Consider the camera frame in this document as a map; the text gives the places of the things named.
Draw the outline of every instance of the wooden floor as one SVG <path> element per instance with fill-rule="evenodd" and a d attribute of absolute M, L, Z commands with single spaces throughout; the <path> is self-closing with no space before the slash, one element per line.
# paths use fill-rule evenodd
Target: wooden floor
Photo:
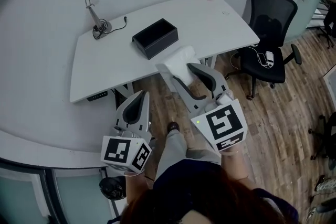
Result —
<path fill-rule="evenodd" d="M 251 88 L 248 75 L 232 76 L 227 81 L 240 101 L 248 124 L 244 157 L 251 163 L 250 176 L 262 188 L 294 205 L 303 223 L 309 208 L 336 196 L 319 195 L 312 205 L 309 204 L 319 175 L 332 176 L 326 160 L 310 160 L 319 142 L 308 134 L 308 128 L 317 127 L 320 114 L 329 117 L 334 111 L 322 77 L 336 64 L 336 48 L 327 50 L 326 41 L 320 40 L 316 32 L 307 30 L 300 39 L 292 42 L 301 52 L 302 65 L 298 66 L 295 61 L 288 63 L 286 82 L 277 84 L 275 89 L 268 83 L 257 81 L 256 96 L 248 101 L 245 98 Z M 284 57 L 291 53 L 289 44 L 282 47 L 282 53 Z M 233 71 L 230 56 L 230 52 L 219 55 L 215 69 L 222 74 Z M 239 60 L 233 58 L 233 62 L 239 66 Z M 199 95 L 209 94 L 199 82 L 191 88 Z M 134 89 L 150 92 L 152 134 L 158 138 L 154 153 L 157 165 L 170 121 L 177 121 L 181 131 L 192 139 L 187 110 L 179 96 L 171 94 L 160 75 L 135 82 Z M 329 217 L 330 214 L 315 214 L 308 223 L 327 223 Z"/>

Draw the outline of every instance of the white cube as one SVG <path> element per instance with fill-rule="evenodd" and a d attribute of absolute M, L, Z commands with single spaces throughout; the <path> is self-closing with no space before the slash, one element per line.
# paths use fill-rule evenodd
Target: white cube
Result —
<path fill-rule="evenodd" d="M 140 173 L 151 152 L 142 138 L 104 136 L 100 160 L 117 170 Z"/>
<path fill-rule="evenodd" d="M 238 99 L 191 119 L 210 145 L 225 150 L 246 138 L 247 124 Z"/>

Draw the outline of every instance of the black shoe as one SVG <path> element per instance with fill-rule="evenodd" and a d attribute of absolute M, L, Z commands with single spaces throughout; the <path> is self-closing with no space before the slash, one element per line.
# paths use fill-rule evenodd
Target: black shoe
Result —
<path fill-rule="evenodd" d="M 325 181 L 325 175 L 321 175 L 320 178 L 319 178 L 319 181 L 317 181 L 317 184 L 316 184 L 314 190 L 317 191 L 317 187 L 318 187 L 321 183 L 323 183 L 324 181 Z"/>
<path fill-rule="evenodd" d="M 172 131 L 172 130 L 180 131 L 180 127 L 179 127 L 178 123 L 175 122 L 175 121 L 172 121 L 172 122 L 168 123 L 168 125 L 167 125 L 167 132 L 170 133 L 170 131 Z"/>

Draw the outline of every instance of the white wall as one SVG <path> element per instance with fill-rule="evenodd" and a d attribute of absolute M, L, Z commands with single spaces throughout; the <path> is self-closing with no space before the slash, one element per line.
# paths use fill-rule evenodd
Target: white wall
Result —
<path fill-rule="evenodd" d="M 96 12 L 110 20 L 162 1 L 100 0 Z M 246 0 L 225 1 L 243 14 Z M 113 119 L 112 95 L 69 103 L 76 40 L 92 26 L 84 0 L 8 0 L 2 5 L 0 130 L 51 146 L 100 150 Z"/>

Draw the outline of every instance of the red hair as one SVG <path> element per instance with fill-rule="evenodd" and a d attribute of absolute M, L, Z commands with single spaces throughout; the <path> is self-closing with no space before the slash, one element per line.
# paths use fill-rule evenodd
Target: red hair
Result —
<path fill-rule="evenodd" d="M 160 201 L 169 189 L 187 187 L 193 193 L 194 208 L 212 223 L 292 223 L 285 212 L 278 213 L 268 202 L 258 197 L 243 184 L 232 181 L 226 172 L 201 173 L 190 178 L 180 178 L 165 186 L 164 190 L 147 190 L 132 201 L 122 213 L 121 224 L 178 223 L 167 221 L 167 208 Z"/>

